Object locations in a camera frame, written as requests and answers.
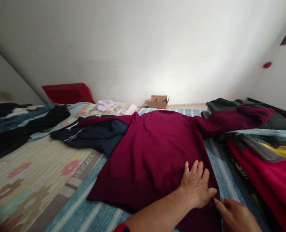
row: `red sleeve cuff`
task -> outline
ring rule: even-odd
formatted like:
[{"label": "red sleeve cuff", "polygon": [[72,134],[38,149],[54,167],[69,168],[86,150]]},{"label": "red sleeve cuff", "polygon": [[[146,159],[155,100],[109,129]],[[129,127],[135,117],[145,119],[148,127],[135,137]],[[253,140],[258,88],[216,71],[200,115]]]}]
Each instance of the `red sleeve cuff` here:
[{"label": "red sleeve cuff", "polygon": [[113,232],[130,232],[129,228],[126,226],[126,224],[122,223],[119,226],[117,226]]}]

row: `pink flower pattern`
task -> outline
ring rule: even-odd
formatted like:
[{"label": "pink flower pattern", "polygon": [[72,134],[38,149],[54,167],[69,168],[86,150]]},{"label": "pink flower pattern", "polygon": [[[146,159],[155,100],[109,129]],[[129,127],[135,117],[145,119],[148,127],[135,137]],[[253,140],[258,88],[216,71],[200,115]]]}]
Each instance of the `pink flower pattern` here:
[{"label": "pink flower pattern", "polygon": [[19,173],[21,173],[23,170],[27,169],[30,165],[31,165],[31,161],[29,163],[24,163],[23,165],[21,165],[20,167],[16,168],[14,171],[10,172],[7,175],[7,178],[12,178],[16,175],[18,175]]},{"label": "pink flower pattern", "polygon": [[75,170],[75,168],[79,166],[79,160],[74,160],[71,161],[69,164],[67,164],[64,169],[61,171],[61,175],[62,176],[67,176],[69,175],[71,172],[73,172]]}]

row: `yellow clothing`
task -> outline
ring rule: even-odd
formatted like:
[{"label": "yellow clothing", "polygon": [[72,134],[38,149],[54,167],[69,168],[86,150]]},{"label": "yellow clothing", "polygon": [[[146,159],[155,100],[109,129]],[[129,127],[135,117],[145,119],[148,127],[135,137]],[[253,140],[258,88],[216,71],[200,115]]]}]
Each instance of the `yellow clothing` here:
[{"label": "yellow clothing", "polygon": [[273,148],[273,147],[271,147],[265,143],[261,143],[261,142],[258,142],[258,143],[260,143],[261,145],[265,146],[266,148],[274,151],[278,155],[280,155],[282,157],[286,157],[286,146],[285,147],[279,147],[279,148]]}]

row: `hand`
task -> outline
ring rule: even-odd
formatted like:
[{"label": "hand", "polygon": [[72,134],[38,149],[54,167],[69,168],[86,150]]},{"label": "hand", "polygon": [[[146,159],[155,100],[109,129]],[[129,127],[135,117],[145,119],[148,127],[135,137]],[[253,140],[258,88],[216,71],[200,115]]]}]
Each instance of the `hand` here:
[{"label": "hand", "polygon": [[231,198],[225,198],[222,202],[214,198],[214,201],[226,232],[262,232],[254,215],[242,204]]},{"label": "hand", "polygon": [[217,189],[208,188],[207,182],[210,178],[210,172],[208,169],[203,172],[202,161],[199,163],[196,160],[190,171],[188,165],[187,161],[179,189],[183,191],[183,196],[187,198],[191,209],[203,208],[215,196]]}]

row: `floor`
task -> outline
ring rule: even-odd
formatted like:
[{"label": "floor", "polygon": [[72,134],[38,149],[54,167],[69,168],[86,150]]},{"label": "floor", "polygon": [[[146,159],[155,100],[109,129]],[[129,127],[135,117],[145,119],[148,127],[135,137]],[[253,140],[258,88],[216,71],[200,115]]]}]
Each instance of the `floor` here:
[{"label": "floor", "polygon": [[168,105],[168,109],[196,109],[196,110],[207,110],[207,105],[205,105],[205,103],[186,104],[186,105]]}]

